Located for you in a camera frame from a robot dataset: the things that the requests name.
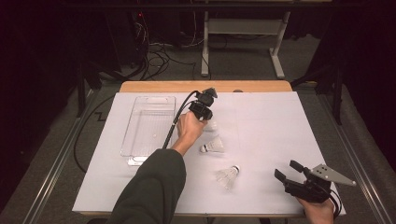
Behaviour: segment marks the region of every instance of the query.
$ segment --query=camera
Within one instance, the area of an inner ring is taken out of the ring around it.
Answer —
[[[216,90],[214,88],[209,88],[202,91],[202,93],[197,92],[195,97],[197,100],[191,102],[189,110],[192,111],[198,119],[212,119],[213,113],[209,107],[215,102],[214,98],[218,98]]]

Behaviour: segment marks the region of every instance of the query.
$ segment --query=desk leg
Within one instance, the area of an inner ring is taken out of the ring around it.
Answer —
[[[207,77],[209,75],[209,48],[207,47],[207,39],[209,38],[208,30],[208,12],[205,12],[205,27],[204,27],[204,49],[202,51],[202,62],[201,62],[201,76]]]
[[[285,34],[286,27],[288,26],[290,12],[286,12],[283,16],[282,24],[279,26],[279,32],[277,33],[276,46],[272,49],[270,48],[270,55],[273,61],[273,65],[276,71],[276,76],[279,79],[284,79],[285,74],[283,73],[282,66],[280,65],[279,58],[277,57],[277,53],[279,52],[280,44],[282,43],[283,35]]]

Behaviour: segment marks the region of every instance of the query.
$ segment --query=black jacket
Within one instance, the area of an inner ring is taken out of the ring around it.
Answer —
[[[125,187],[107,223],[170,223],[185,182],[183,157],[157,149]]]

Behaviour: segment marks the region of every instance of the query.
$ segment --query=gray carpet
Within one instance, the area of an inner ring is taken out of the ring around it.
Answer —
[[[257,40],[229,39],[227,48],[212,49],[209,54],[209,64],[212,79],[276,79],[274,68],[267,49],[272,47],[275,40],[272,37]],[[213,37],[211,46],[221,48],[224,44],[221,38]],[[282,63],[286,80],[294,80],[301,77],[310,63],[313,53],[318,45],[318,40],[308,36],[297,41],[285,40],[282,43],[279,58]],[[168,69],[154,77],[155,80],[190,80],[207,79],[200,77],[201,48],[174,49],[166,47],[168,54],[177,61],[183,63],[196,63],[192,65],[170,62]],[[149,71],[153,74],[157,67],[151,66]],[[104,87],[96,92],[92,107],[101,104],[106,98],[113,95],[120,88],[120,83],[105,81]],[[318,145],[326,163],[338,172],[356,177],[350,159],[346,154],[345,141],[340,137],[337,127],[334,126],[332,117],[326,107],[330,96],[317,96],[311,85],[301,85],[295,89],[302,101],[305,114],[308,117]],[[112,99],[108,100],[96,109],[102,112],[102,118],[106,117]],[[49,135],[42,147],[36,153],[35,158],[16,189],[7,207],[0,215],[0,223],[22,223],[35,196],[40,190],[51,165],[55,161],[66,136],[71,130],[76,119],[78,101],[77,93],[74,92],[69,99],[68,106],[63,113],[52,123]],[[373,185],[379,192],[380,198],[388,211],[395,211],[396,202],[396,178],[390,169],[386,159],[380,153],[375,141],[368,133],[359,114],[351,101],[347,90],[343,92],[342,103],[343,129],[347,135],[348,143],[357,152],[359,160],[364,164],[364,169]],[[92,153],[103,130],[104,122],[98,120],[99,114],[92,114],[86,122],[77,143],[77,158],[82,167],[88,167]],[[73,151],[67,156],[64,168],[56,179],[48,200],[42,211],[39,211],[36,223],[87,223],[91,217],[71,211],[74,200],[78,194],[78,188],[82,183],[84,174],[76,166]],[[335,223],[377,223],[377,217],[373,207],[367,201],[367,195],[361,185],[356,188],[338,186],[340,196],[346,208],[347,215],[336,219]],[[283,219],[272,219],[272,223],[284,223]],[[304,218],[291,218],[289,223],[307,223]]]

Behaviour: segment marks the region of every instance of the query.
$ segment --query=person's right hand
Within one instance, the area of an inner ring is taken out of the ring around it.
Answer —
[[[172,149],[178,151],[182,156],[201,136],[207,120],[198,120],[191,111],[180,115],[177,123],[178,139]]]
[[[309,203],[306,200],[297,198],[297,201],[304,207],[305,215],[312,224],[333,223],[334,204],[330,199],[324,203]]]

